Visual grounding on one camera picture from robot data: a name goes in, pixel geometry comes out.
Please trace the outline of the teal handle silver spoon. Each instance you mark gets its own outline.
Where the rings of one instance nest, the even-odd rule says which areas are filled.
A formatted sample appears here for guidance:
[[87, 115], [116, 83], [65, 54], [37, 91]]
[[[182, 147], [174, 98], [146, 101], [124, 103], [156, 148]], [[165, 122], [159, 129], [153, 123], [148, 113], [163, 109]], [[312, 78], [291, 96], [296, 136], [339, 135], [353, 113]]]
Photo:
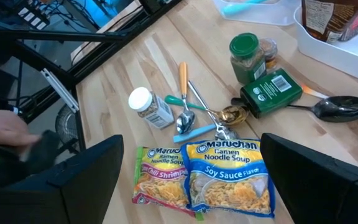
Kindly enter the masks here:
[[234, 15], [242, 11], [245, 11], [246, 9], [253, 6], [254, 4], [260, 4], [265, 1], [266, 0], [248, 0], [247, 2], [228, 4], [227, 6], [223, 7], [222, 13], [225, 16]]

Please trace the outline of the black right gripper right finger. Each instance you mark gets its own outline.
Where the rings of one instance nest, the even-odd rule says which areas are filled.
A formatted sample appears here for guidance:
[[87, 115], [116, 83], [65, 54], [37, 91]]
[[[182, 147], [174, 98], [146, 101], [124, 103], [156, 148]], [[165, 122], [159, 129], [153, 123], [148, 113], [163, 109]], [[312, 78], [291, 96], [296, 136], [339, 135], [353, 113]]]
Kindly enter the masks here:
[[260, 151], [295, 224], [358, 224], [358, 167], [272, 133]]

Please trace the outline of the person's hand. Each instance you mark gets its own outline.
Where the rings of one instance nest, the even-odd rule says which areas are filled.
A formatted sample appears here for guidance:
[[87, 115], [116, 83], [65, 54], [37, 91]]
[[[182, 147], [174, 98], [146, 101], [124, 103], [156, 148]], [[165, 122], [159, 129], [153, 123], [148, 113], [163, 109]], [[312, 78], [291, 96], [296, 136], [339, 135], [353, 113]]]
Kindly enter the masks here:
[[39, 135], [31, 134], [28, 125], [18, 115], [0, 110], [0, 145], [26, 147], [36, 143]]

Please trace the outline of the light blue handle utensil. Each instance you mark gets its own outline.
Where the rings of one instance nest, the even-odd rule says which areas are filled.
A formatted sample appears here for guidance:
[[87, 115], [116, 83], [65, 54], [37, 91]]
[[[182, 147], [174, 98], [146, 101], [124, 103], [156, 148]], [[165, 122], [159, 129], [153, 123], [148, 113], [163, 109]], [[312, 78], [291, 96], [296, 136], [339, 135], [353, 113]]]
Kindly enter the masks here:
[[[190, 139], [197, 138], [198, 136], [201, 136], [201, 135], [206, 134], [213, 130], [215, 130], [215, 131], [217, 130], [215, 124], [209, 124], [207, 126], [202, 126], [200, 128], [193, 129], [188, 133], [175, 135], [173, 137], [173, 142], [180, 143], [180, 142], [189, 141]], [[221, 130], [220, 132], [216, 132], [214, 139], [215, 140], [228, 140], [229, 135], [227, 133], [225, 133], [223, 130]]]

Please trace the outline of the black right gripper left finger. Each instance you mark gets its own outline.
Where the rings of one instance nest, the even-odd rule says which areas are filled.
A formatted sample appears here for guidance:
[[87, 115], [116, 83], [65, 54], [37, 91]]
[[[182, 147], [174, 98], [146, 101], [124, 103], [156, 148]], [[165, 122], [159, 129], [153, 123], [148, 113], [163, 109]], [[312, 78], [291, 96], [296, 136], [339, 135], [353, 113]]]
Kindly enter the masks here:
[[0, 224], [101, 224], [117, 184], [123, 137], [0, 187]]

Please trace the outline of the lime chili shrimp ramen packet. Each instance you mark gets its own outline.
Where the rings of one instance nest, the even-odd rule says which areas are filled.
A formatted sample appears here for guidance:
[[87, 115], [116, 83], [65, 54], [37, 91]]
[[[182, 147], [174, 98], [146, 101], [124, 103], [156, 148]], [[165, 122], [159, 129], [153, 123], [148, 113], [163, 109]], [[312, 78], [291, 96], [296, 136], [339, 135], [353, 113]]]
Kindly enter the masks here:
[[160, 205], [203, 221], [202, 213], [190, 209], [185, 192], [186, 176], [181, 149], [139, 146], [136, 149], [132, 202]]

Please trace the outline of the blue soy sauce ramen packet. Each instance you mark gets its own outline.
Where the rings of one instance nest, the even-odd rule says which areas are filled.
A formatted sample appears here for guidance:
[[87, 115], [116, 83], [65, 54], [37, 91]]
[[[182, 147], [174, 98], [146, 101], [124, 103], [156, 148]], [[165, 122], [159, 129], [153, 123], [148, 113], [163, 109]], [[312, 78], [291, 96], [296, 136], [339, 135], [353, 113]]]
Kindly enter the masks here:
[[202, 140], [180, 148], [188, 208], [273, 217], [275, 194], [258, 139]]

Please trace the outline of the black spoon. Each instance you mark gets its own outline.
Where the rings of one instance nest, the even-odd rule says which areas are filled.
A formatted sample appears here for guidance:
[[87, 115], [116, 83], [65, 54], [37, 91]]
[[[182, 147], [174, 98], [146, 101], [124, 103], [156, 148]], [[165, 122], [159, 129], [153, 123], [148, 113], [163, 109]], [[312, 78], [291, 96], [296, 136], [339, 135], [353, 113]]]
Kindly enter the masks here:
[[312, 106], [294, 105], [296, 98], [264, 99], [232, 98], [231, 104], [247, 108], [255, 118], [263, 118], [282, 108], [296, 108], [312, 112], [318, 119], [330, 123], [346, 123], [358, 120], [358, 97], [330, 96]]

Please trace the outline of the white metal rail bracket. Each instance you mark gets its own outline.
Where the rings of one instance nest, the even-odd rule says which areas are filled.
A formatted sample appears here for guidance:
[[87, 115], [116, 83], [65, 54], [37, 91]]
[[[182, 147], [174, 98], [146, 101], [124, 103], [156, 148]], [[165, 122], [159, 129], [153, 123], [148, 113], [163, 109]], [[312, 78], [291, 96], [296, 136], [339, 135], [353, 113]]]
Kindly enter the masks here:
[[71, 109], [73, 113], [80, 110], [78, 102], [74, 99], [73, 95], [64, 87], [63, 83], [49, 70], [43, 68], [41, 74], [49, 82], [52, 88], [58, 93], [60, 98]]

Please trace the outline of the white lid spice jar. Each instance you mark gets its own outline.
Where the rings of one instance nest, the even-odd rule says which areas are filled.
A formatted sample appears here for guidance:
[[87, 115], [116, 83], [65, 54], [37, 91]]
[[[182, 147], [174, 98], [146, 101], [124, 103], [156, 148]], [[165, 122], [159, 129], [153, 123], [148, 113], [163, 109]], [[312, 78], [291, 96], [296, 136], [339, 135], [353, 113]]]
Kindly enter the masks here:
[[128, 105], [155, 128], [163, 129], [174, 122], [171, 108], [146, 87], [134, 89], [129, 95]]

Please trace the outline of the black power strip white labels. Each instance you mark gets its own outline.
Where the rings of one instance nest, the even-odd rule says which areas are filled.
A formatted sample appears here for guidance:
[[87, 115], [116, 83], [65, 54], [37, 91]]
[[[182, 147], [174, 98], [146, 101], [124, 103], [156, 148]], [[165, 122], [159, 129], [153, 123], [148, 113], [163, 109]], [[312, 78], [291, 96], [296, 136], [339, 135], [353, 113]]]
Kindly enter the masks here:
[[16, 6], [16, 14], [32, 29], [43, 30], [50, 24], [49, 16], [36, 0], [22, 1]]

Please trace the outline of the green rectangular tin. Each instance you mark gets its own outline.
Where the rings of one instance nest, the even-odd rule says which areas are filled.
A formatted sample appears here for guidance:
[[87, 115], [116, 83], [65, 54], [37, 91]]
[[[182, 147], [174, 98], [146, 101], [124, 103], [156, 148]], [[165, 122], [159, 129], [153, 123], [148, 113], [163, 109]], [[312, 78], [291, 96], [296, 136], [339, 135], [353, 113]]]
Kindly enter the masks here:
[[282, 68], [240, 89], [241, 99], [255, 118], [290, 105], [302, 94], [302, 87]]

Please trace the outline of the white plastic bin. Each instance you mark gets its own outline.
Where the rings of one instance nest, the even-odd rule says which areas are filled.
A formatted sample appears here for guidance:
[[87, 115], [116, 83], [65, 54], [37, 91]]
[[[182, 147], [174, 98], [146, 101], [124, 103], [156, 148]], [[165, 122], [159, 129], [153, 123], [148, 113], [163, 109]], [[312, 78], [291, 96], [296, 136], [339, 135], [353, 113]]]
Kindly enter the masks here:
[[299, 51], [319, 62], [358, 78], [358, 35], [347, 42], [327, 44], [315, 39], [302, 26], [301, 7], [293, 18], [296, 25], [296, 39]]

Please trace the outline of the black metal table frame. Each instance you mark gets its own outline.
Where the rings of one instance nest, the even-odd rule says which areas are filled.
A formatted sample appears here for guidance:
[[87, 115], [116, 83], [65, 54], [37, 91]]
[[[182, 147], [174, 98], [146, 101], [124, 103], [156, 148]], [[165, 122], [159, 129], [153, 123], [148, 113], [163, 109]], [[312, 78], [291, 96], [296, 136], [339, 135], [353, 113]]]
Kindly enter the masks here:
[[[15, 30], [0, 26], [0, 50], [10, 54], [40, 72], [46, 68], [52, 72], [68, 91], [72, 91], [85, 77], [95, 71], [109, 57], [121, 50], [141, 32], [160, 19], [182, 0], [138, 0], [139, 6], [119, 19], [122, 26], [114, 32], [84, 33], [39, 30]], [[69, 70], [55, 65], [44, 56], [26, 46], [24, 40], [54, 40], [59, 42], [96, 42], [97, 46]], [[9, 99], [0, 97], [0, 110], [12, 111], [29, 123], [60, 99], [52, 86], [28, 96], [23, 107], [11, 106]]]

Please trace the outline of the small glass spice jar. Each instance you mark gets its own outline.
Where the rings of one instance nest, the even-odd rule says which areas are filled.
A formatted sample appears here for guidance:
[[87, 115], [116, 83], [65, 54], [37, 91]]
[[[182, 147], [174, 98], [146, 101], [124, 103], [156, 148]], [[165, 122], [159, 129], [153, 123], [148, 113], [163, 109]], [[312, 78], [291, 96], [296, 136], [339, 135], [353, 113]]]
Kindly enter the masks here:
[[260, 47], [264, 51], [265, 65], [267, 72], [273, 72], [277, 65], [277, 44], [273, 39], [265, 38], [259, 40]]

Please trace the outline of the green handle gold spoon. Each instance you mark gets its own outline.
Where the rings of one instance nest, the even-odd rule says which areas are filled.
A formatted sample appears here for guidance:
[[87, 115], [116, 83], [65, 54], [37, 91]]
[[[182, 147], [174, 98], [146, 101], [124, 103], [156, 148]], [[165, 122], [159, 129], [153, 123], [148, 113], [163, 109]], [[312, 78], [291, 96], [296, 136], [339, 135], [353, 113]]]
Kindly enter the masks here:
[[222, 124], [226, 124], [228, 126], [234, 126], [243, 123], [249, 114], [249, 112], [241, 106], [228, 106], [221, 111], [206, 109], [202, 106], [194, 105], [192, 103], [187, 103], [187, 106], [190, 108], [196, 108], [199, 110], [210, 112], [213, 115], [217, 116], [218, 120]]

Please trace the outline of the green lid spice jar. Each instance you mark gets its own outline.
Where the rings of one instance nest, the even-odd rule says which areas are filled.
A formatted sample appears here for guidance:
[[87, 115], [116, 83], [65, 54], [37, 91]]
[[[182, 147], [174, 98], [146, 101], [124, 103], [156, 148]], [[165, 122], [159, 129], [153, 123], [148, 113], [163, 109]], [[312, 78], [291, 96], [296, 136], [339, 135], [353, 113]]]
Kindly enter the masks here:
[[248, 85], [267, 74], [264, 51], [255, 34], [242, 33], [230, 44], [231, 65], [237, 81]]

